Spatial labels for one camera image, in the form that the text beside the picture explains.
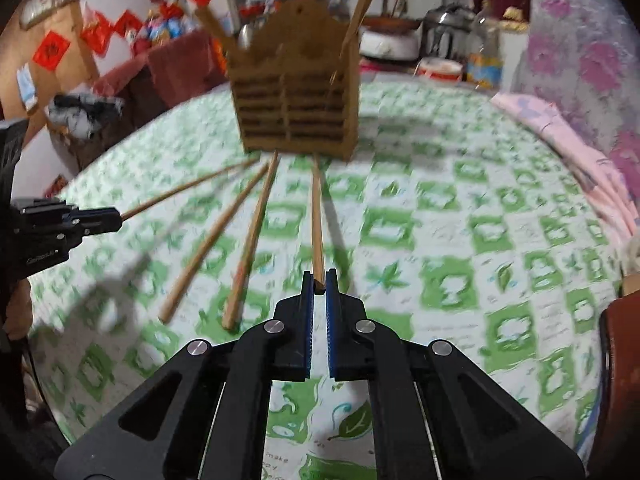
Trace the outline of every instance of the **green and white tablecloth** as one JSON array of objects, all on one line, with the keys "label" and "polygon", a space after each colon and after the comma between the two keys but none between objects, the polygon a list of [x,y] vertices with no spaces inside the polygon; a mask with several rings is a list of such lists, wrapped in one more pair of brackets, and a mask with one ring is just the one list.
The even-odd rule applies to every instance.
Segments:
[{"label": "green and white tablecloth", "polygon": [[[325,164],[326,268],[369,317],[427,344],[447,338],[570,446],[593,425],[598,314],[618,261],[570,172],[534,134],[468,91],[362,86],[360,142]],[[262,156],[268,160],[268,154]],[[175,108],[73,181],[81,208],[127,210],[244,157],[230,94]],[[194,338],[229,341],[220,317],[257,186],[172,323],[158,309],[194,248],[258,166],[167,200],[117,234],[86,238],[32,278],[38,373],[69,440]],[[243,330],[300,291],[311,268],[310,159],[284,155],[251,275]],[[324,297],[312,378],[271,394],[265,479],[374,479],[365,383],[328,378]]]}]

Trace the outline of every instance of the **rice cooker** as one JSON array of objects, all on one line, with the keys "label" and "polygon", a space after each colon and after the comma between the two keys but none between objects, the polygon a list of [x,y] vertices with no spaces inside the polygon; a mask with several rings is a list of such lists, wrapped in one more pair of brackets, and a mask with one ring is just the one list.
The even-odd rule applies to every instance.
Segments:
[{"label": "rice cooker", "polygon": [[389,16],[367,16],[363,21],[360,55],[387,61],[417,61],[420,21]]}]

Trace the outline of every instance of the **purple floral fabric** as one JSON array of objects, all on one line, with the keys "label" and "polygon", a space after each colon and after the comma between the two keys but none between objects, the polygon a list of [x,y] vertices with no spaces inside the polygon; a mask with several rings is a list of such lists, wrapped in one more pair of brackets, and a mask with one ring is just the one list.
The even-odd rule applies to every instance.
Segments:
[{"label": "purple floral fabric", "polygon": [[531,0],[514,91],[556,104],[640,198],[640,34],[619,0]]}]

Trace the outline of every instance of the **pink cloth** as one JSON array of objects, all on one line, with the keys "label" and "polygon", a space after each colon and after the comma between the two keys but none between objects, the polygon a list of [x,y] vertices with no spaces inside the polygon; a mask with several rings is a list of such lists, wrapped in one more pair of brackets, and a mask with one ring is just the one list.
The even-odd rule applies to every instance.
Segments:
[{"label": "pink cloth", "polygon": [[114,68],[94,83],[93,92],[113,97],[145,66],[149,67],[156,92],[169,108],[203,95],[225,81],[213,59],[209,35],[204,30],[195,30]]},{"label": "pink cloth", "polygon": [[587,146],[553,104],[529,95],[505,93],[496,94],[491,102],[556,150],[609,233],[617,238],[612,241],[619,245],[628,242],[640,218],[624,176],[613,162]]},{"label": "pink cloth", "polygon": [[224,81],[204,30],[171,40],[147,53],[154,86],[169,108],[210,91]]}]

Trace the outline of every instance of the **wooden chopstick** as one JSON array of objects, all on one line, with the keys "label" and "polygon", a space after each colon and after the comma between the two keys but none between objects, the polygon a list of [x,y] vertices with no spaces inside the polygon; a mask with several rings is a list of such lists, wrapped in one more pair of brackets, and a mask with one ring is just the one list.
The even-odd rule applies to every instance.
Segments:
[{"label": "wooden chopstick", "polygon": [[249,184],[247,184],[247,186],[238,194],[238,196],[236,197],[236,200],[228,208],[226,208],[226,211],[222,214],[222,216],[218,219],[215,225],[211,228],[209,235],[207,235],[207,237],[198,247],[198,250],[196,251],[191,261],[182,270],[180,276],[175,282],[174,288],[172,288],[171,292],[169,293],[169,296],[164,301],[164,305],[162,306],[162,309],[160,310],[160,314],[158,315],[158,319],[162,323],[167,324],[171,321],[171,318],[174,316],[174,313],[178,308],[178,304],[180,303],[180,300],[182,299],[184,293],[187,291],[187,288],[189,288],[189,285],[193,280],[193,277],[196,275],[196,272],[198,272],[198,269],[200,268],[202,262],[204,261],[204,258],[207,256],[207,253],[209,253],[209,251],[213,247],[213,244],[216,243],[216,241],[222,234],[222,231],[225,229],[226,225],[236,214],[236,212],[238,211],[238,208],[240,207],[242,202],[244,202],[244,199],[247,198],[251,190],[255,187],[256,184],[258,184],[260,179],[264,177],[264,174],[267,173],[268,169],[269,169],[268,164],[265,164],[262,168],[260,168],[260,171],[251,179]]},{"label": "wooden chopstick", "polygon": [[238,263],[236,269],[236,275],[234,276],[234,282],[231,287],[229,297],[226,299],[226,306],[224,314],[222,315],[222,327],[226,330],[232,330],[238,322],[238,313],[240,311],[240,295],[244,289],[247,277],[251,270],[254,261],[255,247],[258,244],[258,235],[260,234],[260,228],[262,227],[262,219],[264,218],[264,211],[267,207],[267,201],[269,200],[269,193],[271,192],[271,186],[276,177],[276,170],[278,169],[278,152],[273,153],[271,161],[269,163],[269,171],[267,177],[262,186],[262,193],[258,199],[258,203],[255,205],[254,218],[249,227],[249,232],[244,240],[244,249],[242,250],[242,258]]},{"label": "wooden chopstick", "polygon": [[324,256],[322,250],[322,212],[320,199],[322,187],[320,184],[320,168],[318,154],[314,154],[313,181],[311,187],[311,245],[313,247],[314,290],[322,294],[325,290]]},{"label": "wooden chopstick", "polygon": [[258,162],[258,160],[260,160],[259,157],[257,158],[250,158],[249,160],[246,160],[244,162],[240,162],[239,164],[232,164],[231,166],[227,166],[226,168],[222,168],[221,170],[217,170],[213,173],[207,173],[204,176],[201,176],[200,178],[197,178],[196,180],[192,180],[191,182],[187,182],[186,184],[182,184],[181,186],[178,187],[174,187],[173,189],[167,191],[166,193],[162,193],[162,195],[156,196],[155,198],[152,198],[151,200],[147,200],[145,203],[140,204],[139,206],[136,206],[135,208],[127,211],[126,213],[124,213],[123,215],[121,215],[122,221],[124,222],[125,220],[129,220],[130,218],[132,218],[133,216],[142,213],[143,211],[146,211],[147,209],[149,209],[151,206],[154,206],[160,202],[162,202],[163,200],[166,200],[167,198],[172,197],[175,194],[178,194],[180,192],[183,192],[191,187],[197,186],[198,184],[203,183],[206,180],[209,180],[211,178],[214,178],[215,176],[219,176],[223,173],[228,173],[231,170],[235,170],[236,168],[240,168],[242,170],[244,170],[245,168],[248,168],[249,166],[254,165],[256,162]]},{"label": "wooden chopstick", "polygon": [[398,2],[399,2],[399,1],[400,1],[400,0],[396,0],[396,1],[394,2],[394,10],[392,10],[392,11],[391,11],[391,16],[394,16],[394,15],[396,14],[396,9],[398,8]]},{"label": "wooden chopstick", "polygon": [[[351,40],[355,37],[360,29],[360,25],[364,20],[364,17],[369,10],[373,0],[358,0],[356,3],[356,7],[353,10],[353,16],[351,17],[351,21],[349,22],[349,26],[347,27],[347,32],[344,35],[344,39],[342,40],[342,45],[340,46],[340,54],[338,54],[338,63],[341,62],[344,57],[344,53],[347,51],[347,47],[351,43]],[[338,71],[335,70],[329,79],[329,91],[326,94],[326,104],[325,109],[329,106],[329,99],[334,93],[334,83],[335,79],[338,76]]]},{"label": "wooden chopstick", "polygon": [[355,8],[353,9],[353,16],[351,17],[351,21],[349,22],[349,27],[347,28],[347,33],[344,35],[344,40],[342,40],[342,47],[340,49],[340,58],[342,58],[347,45],[351,41],[354,33],[358,30],[360,26],[360,22],[362,21],[363,15],[367,12],[369,6],[366,5],[367,0],[358,0]]},{"label": "wooden chopstick", "polygon": [[231,54],[232,58],[235,58],[236,60],[247,59],[247,51],[241,50],[240,46],[236,43],[236,40],[226,34],[225,29],[222,28],[222,25],[213,15],[209,7],[198,6],[193,12],[202,22],[204,29],[222,44],[222,47]]}]

